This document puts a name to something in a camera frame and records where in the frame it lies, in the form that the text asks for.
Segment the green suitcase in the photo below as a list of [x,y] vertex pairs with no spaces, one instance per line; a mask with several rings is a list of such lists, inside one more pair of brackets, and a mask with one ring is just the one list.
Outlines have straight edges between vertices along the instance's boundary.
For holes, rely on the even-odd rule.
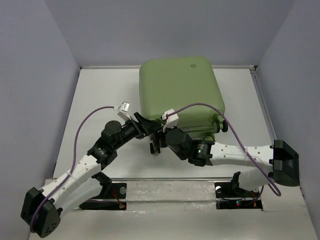
[[204,56],[158,58],[139,69],[140,114],[163,123],[168,110],[178,113],[177,127],[193,139],[213,139],[227,132],[225,103],[211,62]]

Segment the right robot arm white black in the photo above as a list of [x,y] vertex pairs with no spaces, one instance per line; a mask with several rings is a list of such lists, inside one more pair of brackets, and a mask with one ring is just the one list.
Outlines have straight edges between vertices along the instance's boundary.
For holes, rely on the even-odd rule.
[[180,160],[197,167],[233,165],[249,167],[237,171],[222,191],[230,196],[242,196],[274,182],[281,186],[300,185],[299,154],[285,141],[272,145],[240,147],[214,141],[212,137],[193,139],[178,128],[160,130],[151,137],[150,153],[159,154],[169,148]]

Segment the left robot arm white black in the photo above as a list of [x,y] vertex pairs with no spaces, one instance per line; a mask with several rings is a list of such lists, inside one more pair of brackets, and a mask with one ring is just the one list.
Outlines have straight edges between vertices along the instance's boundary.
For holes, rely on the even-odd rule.
[[134,113],[121,124],[107,122],[100,137],[80,161],[74,160],[71,168],[62,176],[40,189],[32,187],[24,197],[20,217],[29,225],[31,233],[45,238],[59,225],[64,201],[87,180],[96,183],[93,191],[104,198],[110,194],[111,180],[102,172],[118,156],[117,150],[130,140],[143,139],[160,130],[162,124]]

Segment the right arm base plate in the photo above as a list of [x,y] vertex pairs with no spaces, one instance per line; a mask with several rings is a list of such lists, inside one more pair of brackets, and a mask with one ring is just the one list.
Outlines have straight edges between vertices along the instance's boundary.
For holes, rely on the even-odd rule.
[[217,210],[263,209],[259,190],[233,190],[230,182],[215,182],[214,187]]

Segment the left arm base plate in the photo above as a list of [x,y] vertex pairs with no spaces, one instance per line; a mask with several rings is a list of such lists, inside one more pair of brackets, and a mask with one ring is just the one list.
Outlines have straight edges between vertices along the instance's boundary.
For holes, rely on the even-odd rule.
[[107,190],[103,187],[100,194],[79,205],[81,210],[125,211],[127,209],[127,183],[114,182]]

